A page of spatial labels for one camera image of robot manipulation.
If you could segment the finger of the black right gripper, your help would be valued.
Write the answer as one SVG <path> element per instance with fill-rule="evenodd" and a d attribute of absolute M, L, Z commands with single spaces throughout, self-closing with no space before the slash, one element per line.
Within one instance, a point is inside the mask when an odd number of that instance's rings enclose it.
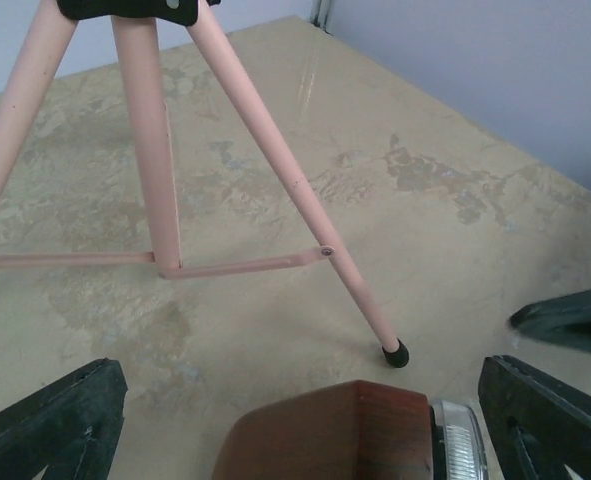
<path fill-rule="evenodd" d="M 528 304 L 508 324 L 524 337 L 591 353 L 591 289 Z"/>

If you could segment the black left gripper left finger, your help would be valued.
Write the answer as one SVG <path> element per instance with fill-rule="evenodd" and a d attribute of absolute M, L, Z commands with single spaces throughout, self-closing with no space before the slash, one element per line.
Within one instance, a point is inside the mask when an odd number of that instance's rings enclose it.
<path fill-rule="evenodd" d="M 0 479 L 106 479 L 124 423 L 117 360 L 94 360 L 0 411 Z"/>

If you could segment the aluminium right corner frame post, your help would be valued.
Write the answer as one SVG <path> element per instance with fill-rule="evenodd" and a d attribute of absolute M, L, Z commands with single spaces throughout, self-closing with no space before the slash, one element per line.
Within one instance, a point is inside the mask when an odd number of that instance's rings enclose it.
<path fill-rule="evenodd" d="M 326 30 L 334 4 L 334 0 L 313 0 L 309 16 L 310 23 Z"/>

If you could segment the pink music stand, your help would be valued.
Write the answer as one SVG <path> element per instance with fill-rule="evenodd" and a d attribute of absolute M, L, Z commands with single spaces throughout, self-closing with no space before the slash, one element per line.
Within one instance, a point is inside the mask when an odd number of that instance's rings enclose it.
<path fill-rule="evenodd" d="M 169 280 L 331 263 L 376 335 L 386 362 L 402 368 L 407 347 L 369 287 L 288 147 L 212 11 L 209 1 L 43 1 L 0 101 L 0 198 L 78 24 L 107 17 L 113 29 L 152 247 L 146 252 L 0 255 L 0 269 L 154 264 Z M 316 239 L 281 257 L 188 268 L 181 255 L 173 147 L 164 99 L 157 24 L 186 29 Z"/>

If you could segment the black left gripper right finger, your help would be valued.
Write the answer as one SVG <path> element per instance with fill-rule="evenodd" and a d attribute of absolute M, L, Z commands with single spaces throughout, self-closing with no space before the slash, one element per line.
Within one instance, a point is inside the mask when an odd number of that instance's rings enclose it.
<path fill-rule="evenodd" d="M 509 355 L 484 359 L 478 396 L 506 479 L 591 479 L 591 396 Z"/>

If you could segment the brown wooden metronome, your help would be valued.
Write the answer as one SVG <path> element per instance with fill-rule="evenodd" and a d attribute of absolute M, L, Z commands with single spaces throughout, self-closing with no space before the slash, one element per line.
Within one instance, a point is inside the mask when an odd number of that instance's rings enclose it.
<path fill-rule="evenodd" d="M 252 410 L 229 431 L 215 479 L 431 479 L 423 394 L 365 380 Z"/>

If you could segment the clear plastic metronome cover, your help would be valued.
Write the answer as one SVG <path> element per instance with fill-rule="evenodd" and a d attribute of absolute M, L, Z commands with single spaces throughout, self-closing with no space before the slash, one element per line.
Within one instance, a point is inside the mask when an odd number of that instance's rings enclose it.
<path fill-rule="evenodd" d="M 433 478 L 488 479 L 481 429 L 473 409 L 440 398 L 429 401 Z"/>

